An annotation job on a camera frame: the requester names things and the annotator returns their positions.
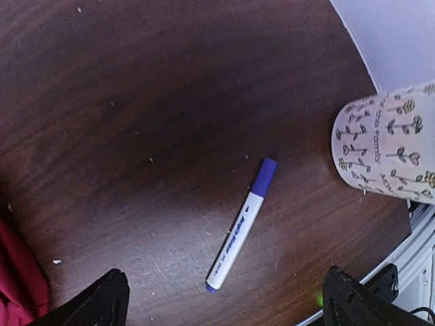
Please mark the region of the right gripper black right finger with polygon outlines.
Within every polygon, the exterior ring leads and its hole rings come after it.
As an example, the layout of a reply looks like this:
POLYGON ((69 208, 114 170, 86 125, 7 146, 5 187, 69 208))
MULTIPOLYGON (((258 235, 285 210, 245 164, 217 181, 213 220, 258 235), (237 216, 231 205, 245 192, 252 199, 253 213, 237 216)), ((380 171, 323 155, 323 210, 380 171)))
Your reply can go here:
POLYGON ((323 283, 325 325, 430 325, 373 293, 336 266, 323 283))

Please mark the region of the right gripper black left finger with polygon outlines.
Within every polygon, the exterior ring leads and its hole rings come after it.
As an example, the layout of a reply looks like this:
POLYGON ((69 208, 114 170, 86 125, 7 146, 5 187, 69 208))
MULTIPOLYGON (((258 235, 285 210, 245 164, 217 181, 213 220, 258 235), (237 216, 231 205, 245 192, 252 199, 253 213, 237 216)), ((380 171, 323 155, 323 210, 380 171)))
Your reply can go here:
POLYGON ((33 326, 125 326, 130 288, 124 272, 111 269, 67 303, 33 321, 33 326))

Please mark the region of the red backpack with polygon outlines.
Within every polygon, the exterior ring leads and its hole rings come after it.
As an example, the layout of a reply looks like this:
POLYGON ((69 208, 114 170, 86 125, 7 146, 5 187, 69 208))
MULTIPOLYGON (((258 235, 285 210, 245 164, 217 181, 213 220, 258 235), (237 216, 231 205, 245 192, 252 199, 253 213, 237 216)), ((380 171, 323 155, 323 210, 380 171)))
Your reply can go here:
POLYGON ((48 283, 33 255, 1 221, 1 324, 27 325, 49 312, 48 283))

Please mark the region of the purple white marker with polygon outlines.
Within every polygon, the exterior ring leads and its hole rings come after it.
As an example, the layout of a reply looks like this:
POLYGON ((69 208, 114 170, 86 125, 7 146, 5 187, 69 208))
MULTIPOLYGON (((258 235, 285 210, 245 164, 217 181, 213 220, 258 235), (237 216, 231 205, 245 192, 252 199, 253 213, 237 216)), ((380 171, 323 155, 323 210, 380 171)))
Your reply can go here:
POLYGON ((206 278, 205 286, 208 292, 215 293, 226 280, 262 207, 277 165, 278 163, 270 158, 263 159, 241 210, 206 278))

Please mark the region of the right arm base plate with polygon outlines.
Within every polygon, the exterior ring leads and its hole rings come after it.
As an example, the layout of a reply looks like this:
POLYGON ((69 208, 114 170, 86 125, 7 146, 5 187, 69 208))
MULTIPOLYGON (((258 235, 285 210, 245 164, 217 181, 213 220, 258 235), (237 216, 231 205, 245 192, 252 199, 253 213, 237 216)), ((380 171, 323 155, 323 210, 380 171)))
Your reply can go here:
POLYGON ((387 264, 365 286, 381 299, 392 303, 399 294, 398 267, 387 264))

